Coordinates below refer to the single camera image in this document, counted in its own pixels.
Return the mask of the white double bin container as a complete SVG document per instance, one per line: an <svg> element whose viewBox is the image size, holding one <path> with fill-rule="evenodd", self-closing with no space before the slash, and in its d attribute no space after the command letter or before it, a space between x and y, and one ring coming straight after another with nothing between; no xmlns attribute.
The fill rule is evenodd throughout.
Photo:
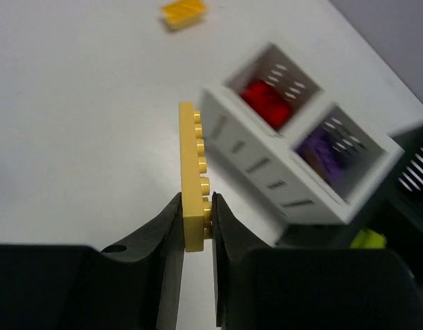
<svg viewBox="0 0 423 330"><path fill-rule="evenodd" d="M351 223L402 155L279 39L246 52L206 87L199 110L207 145L292 225Z"/></svg>

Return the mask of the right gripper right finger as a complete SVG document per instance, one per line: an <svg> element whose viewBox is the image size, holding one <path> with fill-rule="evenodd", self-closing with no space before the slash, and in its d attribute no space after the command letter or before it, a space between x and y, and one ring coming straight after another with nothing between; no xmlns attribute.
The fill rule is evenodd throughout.
<svg viewBox="0 0 423 330"><path fill-rule="evenodd" d="M222 195L212 204L218 327L423 329L423 300L397 254L271 247Z"/></svg>

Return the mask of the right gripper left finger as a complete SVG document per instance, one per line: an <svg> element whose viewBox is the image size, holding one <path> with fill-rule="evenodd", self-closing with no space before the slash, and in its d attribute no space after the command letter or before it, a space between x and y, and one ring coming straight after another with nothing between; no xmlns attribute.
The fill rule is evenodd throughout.
<svg viewBox="0 0 423 330"><path fill-rule="evenodd" d="M174 329L183 260L179 195L100 251L0 244L0 329Z"/></svg>

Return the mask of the green lego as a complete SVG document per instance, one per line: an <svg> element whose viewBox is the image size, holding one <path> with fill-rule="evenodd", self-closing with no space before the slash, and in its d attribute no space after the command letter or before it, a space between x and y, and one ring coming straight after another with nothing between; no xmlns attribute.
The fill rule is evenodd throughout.
<svg viewBox="0 0 423 330"><path fill-rule="evenodd" d="M366 228L359 231L349 247L353 249L384 249L386 244L387 240L383 235Z"/></svg>

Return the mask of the purple lego brick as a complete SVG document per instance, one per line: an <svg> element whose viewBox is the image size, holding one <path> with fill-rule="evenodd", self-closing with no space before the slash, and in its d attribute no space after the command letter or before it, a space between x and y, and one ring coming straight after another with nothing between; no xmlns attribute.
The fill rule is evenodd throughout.
<svg viewBox="0 0 423 330"><path fill-rule="evenodd" d="M355 136L328 126L313 131L296 148L300 157L331 186L366 150Z"/></svg>

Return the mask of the red lego brick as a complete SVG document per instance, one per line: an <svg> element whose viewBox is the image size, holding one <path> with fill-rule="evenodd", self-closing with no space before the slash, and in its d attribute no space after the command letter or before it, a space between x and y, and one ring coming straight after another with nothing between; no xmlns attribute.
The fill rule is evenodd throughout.
<svg viewBox="0 0 423 330"><path fill-rule="evenodd" d="M275 131L293 114L290 103L263 80L252 81L239 96Z"/></svg>

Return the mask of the black double bin container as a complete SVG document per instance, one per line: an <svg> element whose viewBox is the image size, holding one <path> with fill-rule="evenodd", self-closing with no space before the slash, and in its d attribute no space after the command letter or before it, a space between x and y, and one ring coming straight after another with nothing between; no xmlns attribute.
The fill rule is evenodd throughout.
<svg viewBox="0 0 423 330"><path fill-rule="evenodd" d="M423 290L423 123L395 135L404 153L348 225L290 225L276 244L294 248L355 248L377 233L407 264Z"/></svg>

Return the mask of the long yellow lego brick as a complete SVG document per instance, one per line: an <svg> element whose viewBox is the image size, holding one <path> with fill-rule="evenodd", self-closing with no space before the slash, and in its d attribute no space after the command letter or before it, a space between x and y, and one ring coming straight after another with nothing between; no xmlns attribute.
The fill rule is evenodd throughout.
<svg viewBox="0 0 423 330"><path fill-rule="evenodd" d="M179 131L184 248L201 252L204 241L211 238L212 202L210 180L204 176L208 166L201 113L192 102L179 104Z"/></svg>

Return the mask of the orange yellow lego brick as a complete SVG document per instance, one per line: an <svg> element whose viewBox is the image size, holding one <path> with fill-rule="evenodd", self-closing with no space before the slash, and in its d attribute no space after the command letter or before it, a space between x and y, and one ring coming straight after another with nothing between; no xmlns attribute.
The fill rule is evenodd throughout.
<svg viewBox="0 0 423 330"><path fill-rule="evenodd" d="M162 16L168 29L182 30L199 23L207 13L207 6L200 0L181 0L161 7Z"/></svg>

